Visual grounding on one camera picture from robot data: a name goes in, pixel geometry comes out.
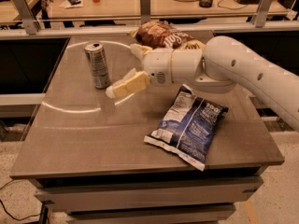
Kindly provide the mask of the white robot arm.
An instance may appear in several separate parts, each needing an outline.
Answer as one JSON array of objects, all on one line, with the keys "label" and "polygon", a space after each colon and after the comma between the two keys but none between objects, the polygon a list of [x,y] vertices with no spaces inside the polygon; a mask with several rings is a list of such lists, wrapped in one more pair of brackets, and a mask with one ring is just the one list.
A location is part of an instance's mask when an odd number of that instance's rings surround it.
[{"label": "white robot arm", "polygon": [[228,92],[239,84],[299,131],[299,76],[231,37],[213,37],[201,49],[144,50],[136,44],[130,49],[141,61],[142,70],[133,69],[109,86],[106,95],[110,98],[142,91],[150,84],[187,83],[196,90],[214,93]]}]

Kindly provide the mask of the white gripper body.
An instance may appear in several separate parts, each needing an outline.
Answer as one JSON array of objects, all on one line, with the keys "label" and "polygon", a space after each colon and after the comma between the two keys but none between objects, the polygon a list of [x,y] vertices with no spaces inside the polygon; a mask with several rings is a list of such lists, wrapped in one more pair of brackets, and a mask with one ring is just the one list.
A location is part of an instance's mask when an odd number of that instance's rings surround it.
[{"label": "white gripper body", "polygon": [[189,82],[195,84],[204,73],[200,49],[154,49],[142,61],[150,82],[156,86]]}]

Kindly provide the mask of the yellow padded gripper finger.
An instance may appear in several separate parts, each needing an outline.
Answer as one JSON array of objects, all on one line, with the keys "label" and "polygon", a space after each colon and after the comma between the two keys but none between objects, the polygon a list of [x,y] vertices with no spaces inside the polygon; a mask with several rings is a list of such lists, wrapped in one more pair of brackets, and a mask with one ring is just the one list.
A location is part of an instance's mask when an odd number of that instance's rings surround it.
[{"label": "yellow padded gripper finger", "polygon": [[109,98],[120,98],[129,94],[143,91],[150,84],[150,76],[145,71],[130,70],[122,79],[106,89]]},{"label": "yellow padded gripper finger", "polygon": [[143,58],[152,51],[152,48],[134,43],[130,45],[130,50],[139,61],[142,61]]}]

